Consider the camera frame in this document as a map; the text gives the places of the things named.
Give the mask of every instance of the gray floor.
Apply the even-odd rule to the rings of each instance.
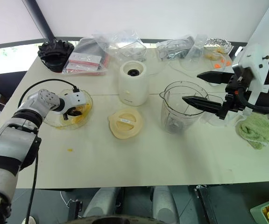
[[[63,192],[66,200],[78,199],[83,201],[85,209],[98,189],[75,189]],[[174,196],[180,224],[201,224],[202,213],[196,211],[196,197],[187,186],[170,186]],[[240,217],[240,224],[254,224],[249,213],[252,207],[269,200],[269,182],[233,184],[210,187],[208,189],[212,207],[219,224],[233,224]],[[126,188],[123,214],[149,217],[151,215],[150,188]],[[7,220],[9,224],[20,224],[24,219],[28,201],[29,189],[17,189],[15,192],[12,215]],[[60,197],[59,191],[36,190],[31,215],[37,224],[58,224],[67,221],[68,208]]]

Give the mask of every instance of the packaged item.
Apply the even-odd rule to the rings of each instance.
[[[114,56],[121,63],[146,60],[147,48],[134,30],[123,30],[111,34],[93,34],[93,37],[106,53]]]
[[[204,56],[209,60],[218,60],[221,54],[227,54],[232,45],[227,40],[210,38],[204,45]]]
[[[102,75],[107,71],[109,55],[92,38],[82,38],[69,56],[62,73]]]
[[[198,34],[194,43],[194,46],[190,49],[187,56],[184,58],[181,65],[187,70],[197,70],[199,64],[202,62],[203,47],[207,41],[207,35]]]
[[[190,35],[175,39],[158,42],[156,49],[162,61],[184,58],[194,45],[194,38]]]

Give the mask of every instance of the green towel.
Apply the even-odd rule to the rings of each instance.
[[[269,119],[266,115],[252,113],[236,125],[236,132],[255,149],[262,149],[269,143]]]

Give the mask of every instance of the label on lid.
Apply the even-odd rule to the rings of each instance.
[[[120,119],[120,121],[124,122],[124,123],[128,123],[128,124],[131,124],[131,121],[130,120],[127,120],[127,119]]]

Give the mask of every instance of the black rubber object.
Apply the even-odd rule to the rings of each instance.
[[[129,76],[138,76],[140,72],[137,69],[131,69],[127,73]]]
[[[39,46],[38,56],[51,71],[62,72],[73,49],[71,43],[59,40]]]

